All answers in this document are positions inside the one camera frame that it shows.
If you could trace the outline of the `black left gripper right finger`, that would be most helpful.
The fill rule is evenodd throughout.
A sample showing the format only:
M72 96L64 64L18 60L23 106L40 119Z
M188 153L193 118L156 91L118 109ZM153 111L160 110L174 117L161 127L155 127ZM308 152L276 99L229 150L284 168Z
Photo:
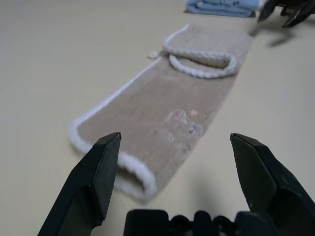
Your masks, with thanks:
M315 204L297 178L258 140L230 135L238 179L252 212L265 212L281 236L313 236Z

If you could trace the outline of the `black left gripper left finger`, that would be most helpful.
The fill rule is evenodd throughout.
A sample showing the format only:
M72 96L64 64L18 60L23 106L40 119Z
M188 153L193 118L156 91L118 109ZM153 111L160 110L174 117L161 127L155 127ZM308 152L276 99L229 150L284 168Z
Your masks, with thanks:
M121 134L100 138L72 169L40 236L89 236L106 218L117 172Z

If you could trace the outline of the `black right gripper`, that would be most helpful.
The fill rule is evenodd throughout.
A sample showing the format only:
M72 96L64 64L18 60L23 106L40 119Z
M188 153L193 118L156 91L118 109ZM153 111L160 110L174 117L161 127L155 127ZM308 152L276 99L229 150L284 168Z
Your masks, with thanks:
M315 4L312 2L312 0L261 0L257 22L265 21L274 12L279 3L279 7L283 8L281 16L288 16L283 27L294 27L315 13ZM308 9L297 10L302 6L306 6Z

